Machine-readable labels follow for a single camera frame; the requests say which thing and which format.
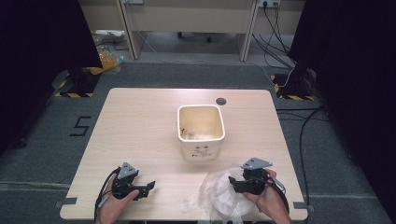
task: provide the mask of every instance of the square container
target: square container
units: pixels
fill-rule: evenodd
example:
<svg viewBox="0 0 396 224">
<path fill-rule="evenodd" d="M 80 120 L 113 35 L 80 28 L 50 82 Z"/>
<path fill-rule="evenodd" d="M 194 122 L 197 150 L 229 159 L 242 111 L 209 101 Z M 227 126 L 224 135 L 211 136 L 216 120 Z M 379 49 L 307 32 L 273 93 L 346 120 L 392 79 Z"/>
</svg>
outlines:
<svg viewBox="0 0 396 224">
<path fill-rule="evenodd" d="M 186 161 L 214 160 L 225 137 L 216 105 L 183 105 L 177 111 L 177 134 Z"/>
</svg>

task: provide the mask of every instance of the hand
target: hand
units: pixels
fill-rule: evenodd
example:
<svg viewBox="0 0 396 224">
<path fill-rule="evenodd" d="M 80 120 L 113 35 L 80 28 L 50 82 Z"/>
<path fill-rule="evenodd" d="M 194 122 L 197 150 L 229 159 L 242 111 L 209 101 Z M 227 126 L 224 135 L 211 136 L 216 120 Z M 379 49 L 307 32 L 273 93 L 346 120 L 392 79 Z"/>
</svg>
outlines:
<svg viewBox="0 0 396 224">
<path fill-rule="evenodd" d="M 275 171 L 269 169 L 265 169 L 265 171 L 270 177 L 276 177 Z M 282 199 L 272 187 L 266 185 L 261 195 L 255 195 L 249 192 L 245 192 L 243 195 L 255 203 L 260 212 L 273 219 L 277 224 L 291 223 L 285 204 L 283 204 Z"/>
<path fill-rule="evenodd" d="M 96 218 L 95 224 L 111 224 L 114 223 L 117 218 L 121 215 L 122 211 L 128 205 L 128 203 L 133 200 L 138 194 L 139 190 L 135 189 L 130 192 L 125 198 L 117 199 L 115 198 L 111 192 L 111 186 L 113 186 L 113 181 L 116 175 L 111 176 L 108 180 L 106 189 L 104 192 L 108 192 L 106 195 L 103 195 L 102 200 L 105 197 L 108 197 L 104 202 L 102 207 L 99 208 L 98 217 Z"/>
</svg>

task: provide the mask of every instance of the black curtain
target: black curtain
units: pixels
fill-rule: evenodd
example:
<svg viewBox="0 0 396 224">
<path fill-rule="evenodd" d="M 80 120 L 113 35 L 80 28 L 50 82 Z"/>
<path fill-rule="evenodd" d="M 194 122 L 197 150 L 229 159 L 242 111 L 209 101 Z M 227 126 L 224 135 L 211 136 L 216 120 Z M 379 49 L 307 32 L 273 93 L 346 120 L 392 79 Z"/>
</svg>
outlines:
<svg viewBox="0 0 396 224">
<path fill-rule="evenodd" d="M 63 70 L 101 67 L 78 0 L 0 0 L 0 154 Z"/>
<path fill-rule="evenodd" d="M 396 222 L 396 1 L 336 2 L 306 1 L 290 57 L 308 58 L 352 157 Z"/>
</svg>

